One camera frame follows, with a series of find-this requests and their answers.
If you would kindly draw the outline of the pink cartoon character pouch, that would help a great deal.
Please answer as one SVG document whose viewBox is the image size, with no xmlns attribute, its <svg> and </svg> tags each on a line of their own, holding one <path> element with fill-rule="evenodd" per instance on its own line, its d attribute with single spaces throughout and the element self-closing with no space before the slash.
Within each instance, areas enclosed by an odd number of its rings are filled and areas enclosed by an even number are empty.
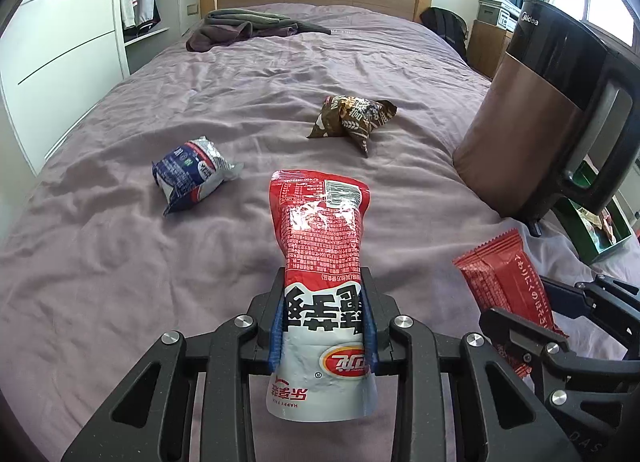
<svg viewBox="0 0 640 462">
<path fill-rule="evenodd" d="M 614 227 L 614 222 L 613 222 L 611 213 L 608 211 L 607 208 L 604 208 L 602 211 L 600 211 L 598 217 L 599 217 L 600 227 L 604 232 L 604 234 L 606 235 L 606 240 L 608 240 L 608 243 L 610 245 L 616 245 L 617 238 L 615 235 L 615 227 Z"/>
</svg>

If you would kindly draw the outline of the white wardrobe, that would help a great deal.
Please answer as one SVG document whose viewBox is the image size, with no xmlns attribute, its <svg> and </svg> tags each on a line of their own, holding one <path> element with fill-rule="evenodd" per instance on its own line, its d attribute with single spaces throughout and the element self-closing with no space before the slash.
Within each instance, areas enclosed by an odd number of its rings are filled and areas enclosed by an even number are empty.
<svg viewBox="0 0 640 462">
<path fill-rule="evenodd" d="M 22 0 L 1 35 L 8 135 L 38 174 L 70 131 L 118 83 L 175 37 L 141 23 L 142 0 Z"/>
</svg>

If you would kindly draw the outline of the blue white snack bag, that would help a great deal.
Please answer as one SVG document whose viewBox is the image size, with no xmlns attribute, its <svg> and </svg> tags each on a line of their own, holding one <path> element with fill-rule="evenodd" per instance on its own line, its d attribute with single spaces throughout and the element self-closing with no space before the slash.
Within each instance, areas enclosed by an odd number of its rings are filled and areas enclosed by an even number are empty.
<svg viewBox="0 0 640 462">
<path fill-rule="evenodd" d="M 227 160 L 206 136 L 190 139 L 152 164 L 154 182 L 163 191 L 163 215 L 190 210 L 224 182 L 238 178 L 244 164 Z"/>
</svg>

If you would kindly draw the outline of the green tray box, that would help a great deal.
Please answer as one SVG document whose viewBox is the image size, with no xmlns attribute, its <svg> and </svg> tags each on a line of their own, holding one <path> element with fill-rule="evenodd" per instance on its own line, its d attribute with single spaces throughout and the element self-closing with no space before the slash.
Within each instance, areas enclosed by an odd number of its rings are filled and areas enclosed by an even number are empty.
<svg viewBox="0 0 640 462">
<path fill-rule="evenodd" d="M 552 208 L 554 216 L 572 241 L 579 259 L 586 265 L 600 262 L 617 252 L 634 234 L 615 196 L 605 207 L 614 222 L 616 245 L 610 245 L 606 240 L 600 227 L 599 213 L 587 211 L 567 198 L 557 200 Z"/>
</svg>

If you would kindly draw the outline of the crumpled dark clothes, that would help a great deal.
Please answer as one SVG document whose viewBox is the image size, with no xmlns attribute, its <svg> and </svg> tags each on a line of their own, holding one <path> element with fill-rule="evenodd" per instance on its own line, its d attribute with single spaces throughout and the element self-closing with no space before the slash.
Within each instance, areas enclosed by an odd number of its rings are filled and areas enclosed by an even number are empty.
<svg viewBox="0 0 640 462">
<path fill-rule="evenodd" d="M 186 40 L 188 52 L 209 52 L 216 46 L 229 46 L 257 37 L 289 37 L 303 33 L 331 35 L 330 29 L 320 24 L 241 8 L 209 11 L 202 23 Z"/>
</svg>

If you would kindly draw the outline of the black backpack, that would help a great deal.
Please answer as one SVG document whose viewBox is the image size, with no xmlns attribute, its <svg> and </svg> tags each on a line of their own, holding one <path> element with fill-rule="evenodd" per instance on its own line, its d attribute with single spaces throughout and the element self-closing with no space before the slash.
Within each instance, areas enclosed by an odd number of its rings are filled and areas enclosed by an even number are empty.
<svg viewBox="0 0 640 462">
<path fill-rule="evenodd" d="M 460 16 L 447 9 L 428 7 L 420 14 L 420 21 L 427 29 L 436 33 L 454 48 L 464 61 L 468 61 L 466 55 L 468 28 Z"/>
</svg>

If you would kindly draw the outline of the purple bed sheet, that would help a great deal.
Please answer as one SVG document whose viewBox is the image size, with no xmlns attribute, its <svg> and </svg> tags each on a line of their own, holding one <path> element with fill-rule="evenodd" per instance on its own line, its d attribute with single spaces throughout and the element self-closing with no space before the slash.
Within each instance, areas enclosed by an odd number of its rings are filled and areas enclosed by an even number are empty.
<svg viewBox="0 0 640 462">
<path fill-rule="evenodd" d="M 345 6 L 274 11 L 332 34 L 168 47 L 72 131 L 4 242 L 1 390 L 46 460 L 164 332 L 214 330 L 271 286 L 283 263 L 268 202 L 277 170 L 367 184 L 361 260 L 376 286 L 435 332 L 477 329 L 454 260 L 520 228 L 452 162 L 488 81 L 414 22 Z M 397 107 L 368 156 L 349 137 L 308 137 L 327 96 Z M 164 216 L 152 164 L 201 136 L 243 170 Z"/>
</svg>

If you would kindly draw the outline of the red white snack pouch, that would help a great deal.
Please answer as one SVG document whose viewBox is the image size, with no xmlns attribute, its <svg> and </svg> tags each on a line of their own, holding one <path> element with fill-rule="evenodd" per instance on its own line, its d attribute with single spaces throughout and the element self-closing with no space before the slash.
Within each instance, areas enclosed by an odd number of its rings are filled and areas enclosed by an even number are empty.
<svg viewBox="0 0 640 462">
<path fill-rule="evenodd" d="M 278 170 L 269 203 L 285 265 L 267 409 L 293 422 L 363 418 L 376 407 L 360 274 L 369 187 L 318 170 Z"/>
</svg>

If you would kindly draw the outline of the black copper electric kettle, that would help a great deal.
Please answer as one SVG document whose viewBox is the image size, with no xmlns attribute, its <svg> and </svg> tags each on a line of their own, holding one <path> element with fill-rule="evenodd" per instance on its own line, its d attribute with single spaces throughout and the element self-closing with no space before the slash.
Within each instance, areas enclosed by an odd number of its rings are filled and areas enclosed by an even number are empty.
<svg viewBox="0 0 640 462">
<path fill-rule="evenodd" d="M 524 0 L 487 94 L 454 150 L 459 176 L 541 234 L 559 198 L 605 208 L 639 152 L 639 59 L 543 0 Z"/>
</svg>

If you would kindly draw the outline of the wooden nightstand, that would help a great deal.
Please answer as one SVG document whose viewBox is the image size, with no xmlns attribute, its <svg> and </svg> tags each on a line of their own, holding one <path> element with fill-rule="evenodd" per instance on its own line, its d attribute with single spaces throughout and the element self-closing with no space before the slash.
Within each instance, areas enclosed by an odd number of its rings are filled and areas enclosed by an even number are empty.
<svg viewBox="0 0 640 462">
<path fill-rule="evenodd" d="M 469 66 L 491 80 L 511 43 L 513 33 L 493 24 L 475 20 L 466 56 Z"/>
</svg>

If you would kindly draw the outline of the red snack packet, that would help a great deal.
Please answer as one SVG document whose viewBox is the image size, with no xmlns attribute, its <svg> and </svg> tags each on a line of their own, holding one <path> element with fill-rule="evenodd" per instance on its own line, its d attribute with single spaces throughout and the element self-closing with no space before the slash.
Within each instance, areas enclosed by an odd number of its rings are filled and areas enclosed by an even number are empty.
<svg viewBox="0 0 640 462">
<path fill-rule="evenodd" d="M 481 312 L 500 308 L 559 334 L 549 297 L 517 229 L 499 234 L 454 260 Z"/>
</svg>

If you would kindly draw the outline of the grey printer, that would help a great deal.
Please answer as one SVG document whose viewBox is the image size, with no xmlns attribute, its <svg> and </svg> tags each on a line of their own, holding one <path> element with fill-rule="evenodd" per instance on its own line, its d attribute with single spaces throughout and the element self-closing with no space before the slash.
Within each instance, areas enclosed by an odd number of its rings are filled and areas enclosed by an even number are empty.
<svg viewBox="0 0 640 462">
<path fill-rule="evenodd" d="M 521 9 L 508 0 L 478 0 L 477 20 L 513 32 Z"/>
</svg>

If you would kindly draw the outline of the brown chocolate snack bag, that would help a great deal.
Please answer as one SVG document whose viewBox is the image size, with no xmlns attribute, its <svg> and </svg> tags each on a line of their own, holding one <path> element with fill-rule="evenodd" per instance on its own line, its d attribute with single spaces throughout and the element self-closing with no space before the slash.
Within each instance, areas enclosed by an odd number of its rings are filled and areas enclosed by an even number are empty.
<svg viewBox="0 0 640 462">
<path fill-rule="evenodd" d="M 388 100 L 327 96 L 308 137 L 349 137 L 368 156 L 372 132 L 390 122 L 396 113 L 397 107 Z"/>
</svg>

